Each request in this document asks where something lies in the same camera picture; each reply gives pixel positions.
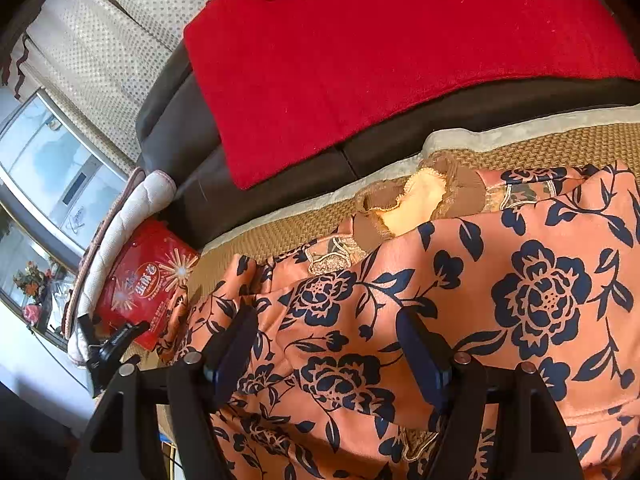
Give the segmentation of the orange floral garment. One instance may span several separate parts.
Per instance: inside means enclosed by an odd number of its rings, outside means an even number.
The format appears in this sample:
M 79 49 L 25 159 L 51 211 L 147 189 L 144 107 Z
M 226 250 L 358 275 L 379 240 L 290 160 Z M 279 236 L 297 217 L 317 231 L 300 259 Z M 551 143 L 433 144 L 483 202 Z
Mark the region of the orange floral garment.
M 250 362 L 212 418 L 239 479 L 413 479 L 437 427 L 398 344 L 414 307 L 451 348 L 536 367 L 589 479 L 639 446 L 639 189 L 622 162 L 488 172 L 518 206 L 430 220 L 350 263 L 356 226 L 266 263 L 237 256 L 190 309 L 175 358 L 202 350 L 242 306 Z

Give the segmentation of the red gift bag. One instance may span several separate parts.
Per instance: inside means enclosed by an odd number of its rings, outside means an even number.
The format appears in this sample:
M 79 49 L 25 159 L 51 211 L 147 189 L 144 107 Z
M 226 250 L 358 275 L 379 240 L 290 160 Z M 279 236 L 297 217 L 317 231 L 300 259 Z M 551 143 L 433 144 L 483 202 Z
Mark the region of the red gift bag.
M 107 275 L 94 313 L 99 326 L 114 333 L 125 323 L 147 322 L 136 343 L 154 349 L 169 321 L 169 301 L 188 284 L 200 254 L 155 218 L 143 221 L 120 251 Z

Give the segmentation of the dark brown leather sofa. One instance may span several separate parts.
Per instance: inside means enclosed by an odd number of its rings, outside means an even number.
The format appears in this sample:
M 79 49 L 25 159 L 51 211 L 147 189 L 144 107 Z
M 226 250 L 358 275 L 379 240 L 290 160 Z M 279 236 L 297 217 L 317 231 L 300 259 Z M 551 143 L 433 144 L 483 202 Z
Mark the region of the dark brown leather sofa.
M 261 125 L 227 156 L 185 47 L 168 58 L 140 110 L 136 130 L 145 171 L 162 170 L 177 195 L 160 215 L 182 240 L 201 248 L 237 226 L 340 188 L 416 154 L 433 132 L 473 132 L 592 108 L 636 105 L 628 78 L 535 78 L 476 84 L 365 128 L 305 158 Z

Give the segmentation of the woven rattan seat mat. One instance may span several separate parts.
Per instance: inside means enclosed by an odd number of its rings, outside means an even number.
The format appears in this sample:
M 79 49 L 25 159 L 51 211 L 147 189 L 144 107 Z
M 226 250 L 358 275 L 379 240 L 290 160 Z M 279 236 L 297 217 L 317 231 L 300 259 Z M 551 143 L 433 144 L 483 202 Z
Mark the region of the woven rattan seat mat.
M 212 292 L 234 255 L 262 262 L 324 237 L 363 206 L 372 186 L 398 191 L 418 170 L 442 170 L 454 187 L 436 208 L 439 218 L 476 214 L 495 206 L 497 193 L 473 176 L 475 169 L 533 169 L 559 166 L 602 167 L 620 159 L 639 168 L 638 106 L 578 110 L 483 132 L 467 128 L 431 133 L 419 154 L 376 170 L 338 190 L 266 214 L 218 236 L 202 251 L 190 277 L 192 302 Z

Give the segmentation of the flower pot plants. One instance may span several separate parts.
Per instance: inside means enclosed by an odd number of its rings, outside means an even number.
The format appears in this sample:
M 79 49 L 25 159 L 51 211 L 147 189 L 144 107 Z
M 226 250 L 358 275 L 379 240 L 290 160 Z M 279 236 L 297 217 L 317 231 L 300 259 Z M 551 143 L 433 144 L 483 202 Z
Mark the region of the flower pot plants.
M 41 270 L 35 261 L 29 260 L 23 271 L 17 271 L 13 277 L 14 285 L 27 298 L 27 304 L 22 309 L 23 318 L 30 326 L 35 326 L 43 312 L 43 301 L 46 298 L 52 270 Z

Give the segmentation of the beige dotted curtain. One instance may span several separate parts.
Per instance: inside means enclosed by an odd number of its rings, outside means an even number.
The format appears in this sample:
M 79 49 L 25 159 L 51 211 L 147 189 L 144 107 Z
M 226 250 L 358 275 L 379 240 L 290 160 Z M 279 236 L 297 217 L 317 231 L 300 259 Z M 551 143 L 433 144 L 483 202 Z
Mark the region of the beige dotted curtain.
M 43 88 L 123 172 L 141 154 L 136 119 L 152 84 L 208 0 L 44 0 L 9 53 L 18 102 Z

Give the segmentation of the white quilted folded cloth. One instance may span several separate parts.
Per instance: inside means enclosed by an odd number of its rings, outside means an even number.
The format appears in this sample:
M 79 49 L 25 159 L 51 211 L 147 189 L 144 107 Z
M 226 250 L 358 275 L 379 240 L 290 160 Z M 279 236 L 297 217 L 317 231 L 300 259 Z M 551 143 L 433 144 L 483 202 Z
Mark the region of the white quilted folded cloth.
M 160 170 L 148 174 L 136 168 L 96 229 L 85 255 L 80 259 L 70 300 L 63 314 L 66 353 L 76 366 L 86 365 L 89 350 L 88 338 L 79 328 L 79 318 L 85 314 L 93 315 L 108 274 L 134 230 L 165 209 L 176 192 L 175 182 L 168 174 Z

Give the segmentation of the red blanket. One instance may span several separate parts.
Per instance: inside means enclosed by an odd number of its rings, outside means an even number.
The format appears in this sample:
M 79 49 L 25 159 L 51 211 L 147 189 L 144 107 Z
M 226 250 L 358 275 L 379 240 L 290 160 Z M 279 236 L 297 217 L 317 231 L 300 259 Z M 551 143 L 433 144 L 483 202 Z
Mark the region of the red blanket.
M 639 76 L 598 0 L 212 0 L 183 41 L 229 157 L 261 125 L 305 158 L 476 84 Z

